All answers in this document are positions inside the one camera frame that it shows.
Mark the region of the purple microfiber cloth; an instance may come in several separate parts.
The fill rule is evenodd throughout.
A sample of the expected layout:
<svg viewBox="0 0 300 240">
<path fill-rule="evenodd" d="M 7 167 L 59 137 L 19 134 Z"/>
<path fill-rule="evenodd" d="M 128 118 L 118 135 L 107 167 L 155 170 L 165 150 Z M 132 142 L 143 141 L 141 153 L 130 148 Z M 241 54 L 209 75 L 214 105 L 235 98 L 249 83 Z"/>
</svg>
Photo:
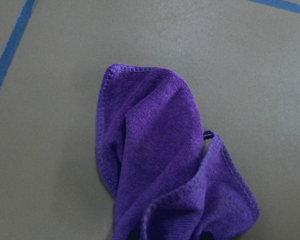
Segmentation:
<svg viewBox="0 0 300 240">
<path fill-rule="evenodd" d="M 96 154 L 115 240 L 230 240 L 260 216 L 224 142 L 203 129 L 191 89 L 169 69 L 106 70 Z"/>
</svg>

